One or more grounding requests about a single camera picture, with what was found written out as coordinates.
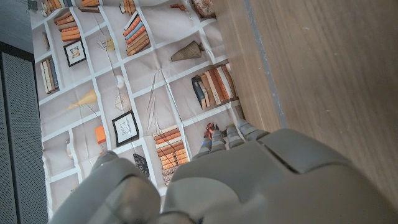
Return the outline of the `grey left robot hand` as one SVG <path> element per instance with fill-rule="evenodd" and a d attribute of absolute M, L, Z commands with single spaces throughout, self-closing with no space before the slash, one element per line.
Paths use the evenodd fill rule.
<path fill-rule="evenodd" d="M 108 151 L 52 223 L 396 223 L 397 209 L 350 160 L 292 129 L 241 119 L 174 172 L 165 197 Z"/>

